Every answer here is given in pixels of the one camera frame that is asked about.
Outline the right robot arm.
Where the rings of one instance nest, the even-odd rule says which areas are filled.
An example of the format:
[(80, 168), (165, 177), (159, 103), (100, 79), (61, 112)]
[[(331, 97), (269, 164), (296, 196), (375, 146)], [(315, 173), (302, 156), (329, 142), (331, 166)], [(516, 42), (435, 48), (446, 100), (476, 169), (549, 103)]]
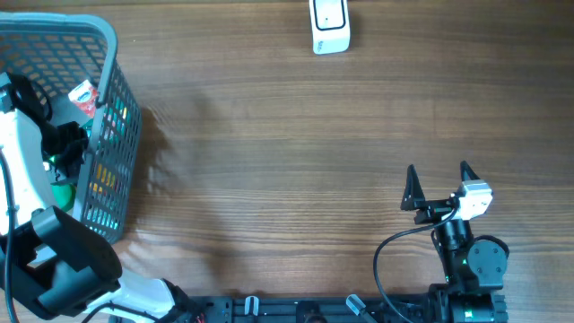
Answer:
[(460, 163), (461, 184), (450, 197), (428, 200), (413, 165), (407, 168), (403, 211), (415, 211), (414, 222), (430, 224), (446, 282), (429, 287), (422, 303), (424, 322), (509, 320), (503, 288), (509, 247), (491, 235), (474, 236), (470, 221), (486, 213), (493, 192), (466, 161)]

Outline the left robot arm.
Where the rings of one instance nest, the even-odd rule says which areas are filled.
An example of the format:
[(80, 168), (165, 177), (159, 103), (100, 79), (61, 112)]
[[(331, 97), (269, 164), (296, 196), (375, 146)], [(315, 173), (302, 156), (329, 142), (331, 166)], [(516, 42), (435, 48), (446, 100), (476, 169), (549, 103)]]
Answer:
[(1, 75), (1, 287), (8, 317), (19, 302), (41, 319), (109, 311), (134, 322), (197, 322), (201, 308), (164, 279), (128, 272), (109, 242), (57, 206), (53, 188), (75, 182), (89, 137), (51, 123), (47, 93)]

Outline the green lid jar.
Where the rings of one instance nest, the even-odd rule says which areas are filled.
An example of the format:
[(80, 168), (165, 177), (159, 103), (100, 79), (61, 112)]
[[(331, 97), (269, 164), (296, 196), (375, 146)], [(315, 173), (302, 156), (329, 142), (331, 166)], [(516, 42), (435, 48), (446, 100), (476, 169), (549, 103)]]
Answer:
[(74, 185), (52, 185), (51, 189), (59, 209), (64, 212), (68, 212), (74, 208), (74, 199), (76, 194), (76, 187)]

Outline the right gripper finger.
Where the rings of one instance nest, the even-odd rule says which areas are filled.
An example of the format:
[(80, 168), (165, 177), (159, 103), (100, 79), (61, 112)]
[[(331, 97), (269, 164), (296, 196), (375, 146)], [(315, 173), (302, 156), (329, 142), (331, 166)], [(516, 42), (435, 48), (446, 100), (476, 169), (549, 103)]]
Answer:
[(473, 171), (467, 161), (460, 162), (460, 175), (462, 181), (479, 180), (480, 177)]
[(404, 194), (400, 209), (403, 211), (413, 211), (426, 206), (426, 198), (422, 191), (418, 174), (413, 164), (407, 167)]

